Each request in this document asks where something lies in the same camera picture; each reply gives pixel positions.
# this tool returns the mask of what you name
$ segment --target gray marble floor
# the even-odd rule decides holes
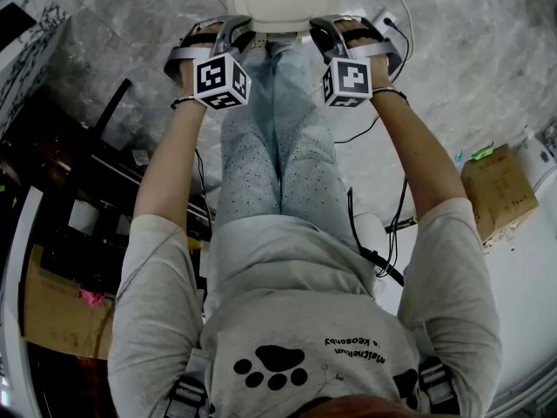
[[[180,35],[196,20],[225,12],[224,0],[57,0],[73,14],[53,60],[49,87],[75,119],[94,124],[123,78],[134,86],[118,107],[105,138],[116,147],[152,151],[171,116],[177,89],[162,65]],[[557,110],[557,0],[407,0],[413,14],[415,54],[397,83],[452,156],[467,158],[492,142],[512,141],[525,125],[539,128]],[[332,0],[330,12],[373,17],[382,7],[408,35],[400,0]],[[404,49],[404,41],[393,35]],[[325,66],[312,44],[315,76]],[[319,93],[316,80],[316,97]],[[350,138],[374,117],[369,104],[324,109],[335,139]],[[219,123],[207,115],[199,150],[207,185],[220,179]],[[403,173],[383,125],[338,145],[346,186],[358,210],[388,222]],[[411,197],[403,217],[413,213]]]

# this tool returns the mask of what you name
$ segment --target speckled jeans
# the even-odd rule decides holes
[[[304,219],[357,250],[331,134],[309,93],[309,60],[296,44],[251,51],[246,107],[222,124],[223,183],[216,228],[256,215]]]

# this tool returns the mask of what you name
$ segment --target paw print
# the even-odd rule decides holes
[[[295,368],[305,358],[302,350],[289,350],[276,345],[259,347],[255,350],[255,355],[267,370],[274,373],[267,382],[267,387],[274,391],[280,390],[288,382],[287,376],[280,372]],[[265,379],[261,372],[252,372],[252,368],[252,362],[247,359],[242,359],[234,364],[234,371],[237,374],[249,374],[245,378],[245,385],[249,388],[258,387]],[[290,381],[294,386],[304,385],[307,381],[307,372],[301,367],[296,368],[290,374]]]

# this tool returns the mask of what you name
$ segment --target t-shirt sleeve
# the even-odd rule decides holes
[[[467,199],[449,199],[420,221],[404,278],[400,321],[411,330],[425,324],[435,353],[453,373],[460,414],[483,416],[500,372],[500,325]]]
[[[203,322],[187,238],[154,215],[131,223],[117,292],[108,377],[118,416],[164,416]]]

